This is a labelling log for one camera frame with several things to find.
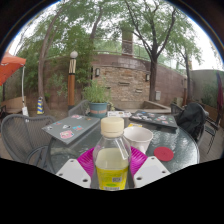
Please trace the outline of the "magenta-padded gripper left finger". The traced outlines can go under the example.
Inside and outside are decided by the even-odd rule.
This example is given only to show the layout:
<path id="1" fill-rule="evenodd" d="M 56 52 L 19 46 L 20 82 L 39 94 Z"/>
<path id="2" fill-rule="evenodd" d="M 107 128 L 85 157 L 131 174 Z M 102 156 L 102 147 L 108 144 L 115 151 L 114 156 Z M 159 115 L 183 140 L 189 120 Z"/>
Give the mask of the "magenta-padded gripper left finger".
<path id="1" fill-rule="evenodd" d="M 93 173 L 93 148 L 91 148 L 77 159 L 69 159 L 56 175 L 78 186 L 89 188 Z"/>

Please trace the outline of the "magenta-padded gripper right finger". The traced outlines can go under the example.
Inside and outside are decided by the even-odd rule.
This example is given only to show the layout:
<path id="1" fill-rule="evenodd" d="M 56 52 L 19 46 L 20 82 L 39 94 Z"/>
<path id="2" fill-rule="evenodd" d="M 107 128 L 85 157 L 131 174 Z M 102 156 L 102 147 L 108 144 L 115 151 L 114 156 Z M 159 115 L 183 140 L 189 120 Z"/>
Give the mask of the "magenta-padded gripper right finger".
<path id="1" fill-rule="evenodd" d="M 147 157 L 134 147 L 131 148 L 129 169 L 128 187 L 130 189 L 143 187 L 170 174 L 155 156 Z"/>

